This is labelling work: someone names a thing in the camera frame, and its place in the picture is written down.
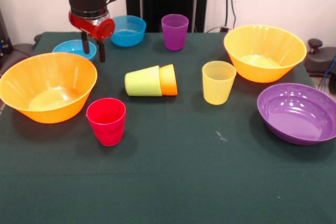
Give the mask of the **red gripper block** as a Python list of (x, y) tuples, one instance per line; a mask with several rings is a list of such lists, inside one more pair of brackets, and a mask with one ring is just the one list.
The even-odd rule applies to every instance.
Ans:
[(115, 23), (113, 19), (109, 17), (102, 17), (100, 19), (90, 20), (77, 17), (69, 12), (69, 21), (74, 27), (82, 31), (81, 41), (85, 54), (90, 53), (87, 34), (96, 39), (99, 60), (101, 63), (104, 63), (106, 61), (106, 54), (103, 40), (110, 38), (114, 32)]

